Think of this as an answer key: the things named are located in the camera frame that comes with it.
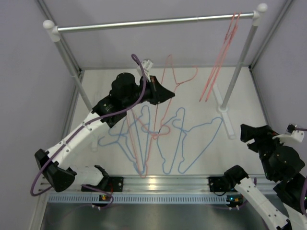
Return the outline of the pink hung hanger one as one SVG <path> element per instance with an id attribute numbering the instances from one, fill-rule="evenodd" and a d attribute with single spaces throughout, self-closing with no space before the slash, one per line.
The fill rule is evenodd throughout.
<path id="1" fill-rule="evenodd" d="M 211 93 L 212 93 L 212 90 L 213 90 L 213 85 L 215 84 L 216 82 L 216 79 L 219 75 L 219 72 L 221 70 L 221 67 L 224 63 L 224 60 L 227 56 L 227 53 L 228 53 L 228 50 L 229 50 L 229 47 L 236 35 L 236 32 L 237 32 L 237 29 L 238 29 L 238 20 L 241 16 L 241 13 L 234 13 L 233 16 L 232 16 L 232 19 L 231 19 L 231 22 L 230 22 L 230 25 L 228 27 L 228 30 L 225 34 L 225 37 L 224 37 L 224 41 L 223 41 L 223 44 L 222 44 L 222 47 L 218 53 L 218 56 L 215 60 L 215 63 L 214 63 L 214 66 L 210 72 L 210 75 L 208 77 L 208 80 L 204 86 L 204 89 L 203 89 L 203 92 L 200 96 L 200 99 L 199 99 L 199 102 L 201 102 L 206 95 L 205 97 L 205 101 L 207 102 Z"/>

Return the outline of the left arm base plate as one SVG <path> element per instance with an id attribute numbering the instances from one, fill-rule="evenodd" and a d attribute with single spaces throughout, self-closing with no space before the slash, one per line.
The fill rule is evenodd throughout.
<path id="1" fill-rule="evenodd" d="M 104 177 L 98 185 L 86 185 L 81 187 L 82 192 L 122 192 L 124 178 L 121 176 Z"/>

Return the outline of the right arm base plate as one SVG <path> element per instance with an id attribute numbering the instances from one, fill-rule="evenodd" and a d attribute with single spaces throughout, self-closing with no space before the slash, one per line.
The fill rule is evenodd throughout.
<path id="1" fill-rule="evenodd" d="M 224 176 L 210 176 L 208 183 L 211 192 L 229 192 L 231 190 L 230 184 Z"/>

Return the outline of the aluminium mounting rail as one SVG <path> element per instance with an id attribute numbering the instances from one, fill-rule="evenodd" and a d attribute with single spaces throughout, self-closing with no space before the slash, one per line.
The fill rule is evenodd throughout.
<path id="1" fill-rule="evenodd" d="M 123 194 L 209 194 L 208 175 L 137 175 L 124 178 Z"/>

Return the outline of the grey clothes rack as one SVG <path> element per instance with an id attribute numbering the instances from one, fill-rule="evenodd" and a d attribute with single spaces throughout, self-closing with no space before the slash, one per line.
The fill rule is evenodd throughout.
<path id="1" fill-rule="evenodd" d="M 234 74 L 231 78 L 231 82 L 228 86 L 225 97 L 222 99 L 217 86 L 215 85 L 215 81 L 217 78 L 217 74 L 222 66 L 224 58 L 226 56 L 226 51 L 220 52 L 218 58 L 214 64 L 212 69 L 212 74 L 208 80 L 208 83 L 211 83 L 210 89 L 208 91 L 208 95 L 211 92 L 214 92 L 216 97 L 216 102 L 218 103 L 218 111 L 223 117 L 223 123 L 226 128 L 226 133 L 229 139 L 234 139 L 235 133 L 231 124 L 231 120 L 228 115 L 227 104 L 233 92 L 234 86 L 236 84 L 237 78 L 240 74 L 240 71 L 243 67 L 243 63 L 245 57 L 248 53 L 250 45 L 253 41 L 257 28 L 268 9 L 268 5 L 266 3 L 261 3 L 257 6 L 257 9 L 253 12 L 247 13 L 235 13 L 233 15 L 211 15 L 211 16 L 195 16 L 195 17 L 184 17 L 184 18 L 170 18 L 170 19 L 153 19 L 153 20 L 145 20 L 145 21 L 135 21 L 135 22 L 119 22 L 119 23 L 107 23 L 107 24 L 93 24 L 93 25 L 82 25 L 82 26 L 71 26 L 71 27 L 59 27 L 54 24 L 52 20 L 45 20 L 43 22 L 43 27 L 48 33 L 50 39 L 57 47 L 58 52 L 61 55 L 62 60 L 64 61 L 68 71 L 70 72 L 71 77 L 75 81 L 76 88 L 82 97 L 86 107 L 88 110 L 92 109 L 92 104 L 89 101 L 88 96 L 86 95 L 84 88 L 81 85 L 79 75 L 80 71 L 77 70 L 77 64 L 72 58 L 72 54 L 69 52 L 68 46 L 62 40 L 63 33 L 76 33 L 76 32 L 87 32 L 87 31 L 98 31 L 98 30 L 107 30 L 107 29 L 119 29 L 119 28 L 133 28 L 133 27 L 146 27 L 146 26 L 156 26 L 156 25 L 164 25 L 164 24 L 180 24 L 180 23 L 196 23 L 202 21 L 225 21 L 225 20 L 239 20 L 239 19 L 251 19 L 252 26 L 250 28 L 249 34 L 245 41 L 244 47 L 240 54 L 239 60 L 237 62 Z"/>

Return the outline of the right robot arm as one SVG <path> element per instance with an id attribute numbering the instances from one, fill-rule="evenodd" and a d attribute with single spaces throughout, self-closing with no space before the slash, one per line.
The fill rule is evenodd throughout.
<path id="1" fill-rule="evenodd" d="M 240 126 L 240 140 L 259 155 L 266 179 L 276 183 L 273 188 L 287 210 L 281 213 L 254 185 L 239 165 L 225 171 L 223 184 L 236 190 L 251 204 L 270 230 L 305 230 L 307 228 L 307 179 L 300 172 L 305 163 L 298 152 L 286 142 L 301 143 L 306 129 L 289 124 L 285 134 L 278 134 L 268 125 Z"/>

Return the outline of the pink wire hanger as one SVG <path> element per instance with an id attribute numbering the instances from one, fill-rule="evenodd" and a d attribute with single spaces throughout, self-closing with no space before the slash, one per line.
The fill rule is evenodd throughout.
<path id="1" fill-rule="evenodd" d="M 170 69 L 171 69 L 172 80 L 173 80 L 173 82 L 174 82 L 174 84 L 175 84 L 173 93 L 175 93 L 176 90 L 177 90 L 177 88 L 180 87 L 181 85 L 183 85 L 183 84 L 185 84 L 185 83 L 187 83 L 187 82 L 189 82 L 189 81 L 192 81 L 192 80 L 197 76 L 197 74 L 198 74 L 198 67 L 197 67 L 197 66 L 193 66 L 193 68 L 195 69 L 195 73 L 194 73 L 194 75 L 193 75 L 191 78 L 189 78 L 189 79 L 187 79 L 187 80 L 183 80 L 183 81 L 177 81 L 176 72 L 175 72 L 175 68 L 174 68 L 174 65 L 173 65 L 173 56 L 172 56 L 172 54 L 169 54 L 169 55 L 167 56 L 167 58 L 166 58 L 166 61 L 165 61 L 165 67 L 164 67 L 163 74 L 162 74 L 161 84 L 163 84 L 163 82 L 164 82 L 164 79 L 165 79 L 165 72 L 166 72 L 166 68 L 167 68 L 167 67 L 170 67 Z M 157 140 L 160 136 L 168 135 L 169 132 L 170 132 L 170 129 L 169 129 L 169 130 L 166 132 L 166 134 L 160 134 L 161 129 L 162 129 L 162 127 L 164 126 L 164 125 L 163 125 L 163 121 L 164 121 L 165 118 L 166 118 L 166 115 L 167 115 L 167 113 L 168 113 L 168 110 L 169 110 L 169 107 L 170 107 L 171 103 L 172 103 L 172 99 L 170 99 L 170 100 L 168 101 L 168 104 L 167 104 L 167 107 L 166 107 L 166 109 L 165 109 L 165 112 L 164 112 L 164 114 L 163 114 L 163 116 L 162 116 L 162 118 L 161 118 L 161 120 L 160 120 L 158 133 L 157 133 L 157 134 L 152 134 L 152 139 L 153 139 L 153 140 Z"/>
<path id="2" fill-rule="evenodd" d="M 154 116 L 153 122 L 151 121 L 151 113 L 147 112 L 145 114 L 139 113 L 137 114 L 136 111 L 131 110 L 129 116 L 127 117 L 131 122 L 137 121 L 140 136 L 142 138 L 142 146 L 147 147 L 147 156 L 145 157 L 145 166 L 146 171 L 144 175 L 139 175 L 140 178 L 145 179 L 149 175 L 149 161 L 153 151 L 154 143 L 157 140 L 152 139 L 152 134 L 157 134 L 159 128 L 156 127 L 157 125 L 157 116 Z"/>

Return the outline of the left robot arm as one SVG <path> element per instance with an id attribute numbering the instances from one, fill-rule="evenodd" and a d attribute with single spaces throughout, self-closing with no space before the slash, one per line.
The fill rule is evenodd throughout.
<path id="1" fill-rule="evenodd" d="M 101 99 L 88 116 L 69 135 L 48 150 L 39 149 L 35 160 L 45 179 L 56 192 L 63 192 L 72 185 L 85 185 L 104 191 L 109 175 L 99 165 L 78 169 L 72 164 L 81 151 L 98 137 L 108 132 L 126 115 L 127 111 L 143 102 L 158 105 L 175 94 L 162 86 L 156 76 L 141 77 L 136 84 L 131 73 L 121 73 L 111 84 L 109 95 Z"/>

